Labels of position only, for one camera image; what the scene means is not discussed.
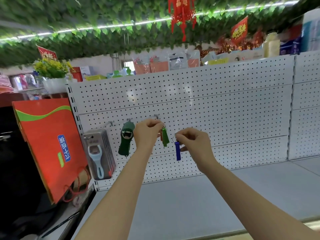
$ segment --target red hanging decoration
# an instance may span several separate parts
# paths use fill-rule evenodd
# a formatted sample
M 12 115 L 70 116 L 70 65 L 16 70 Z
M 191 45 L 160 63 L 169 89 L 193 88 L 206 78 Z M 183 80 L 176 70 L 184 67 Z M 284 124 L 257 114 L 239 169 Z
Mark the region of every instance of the red hanging decoration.
M 182 42 L 186 41 L 186 21 L 193 20 L 192 29 L 194 29 L 195 24 L 197 23 L 196 17 L 194 16 L 196 13 L 194 1 L 195 0 L 168 0 L 169 13 L 171 13 L 171 3 L 173 4 L 171 31 L 172 33 L 174 32 L 174 25 L 176 23 L 182 22 L 180 25 L 183 33 Z

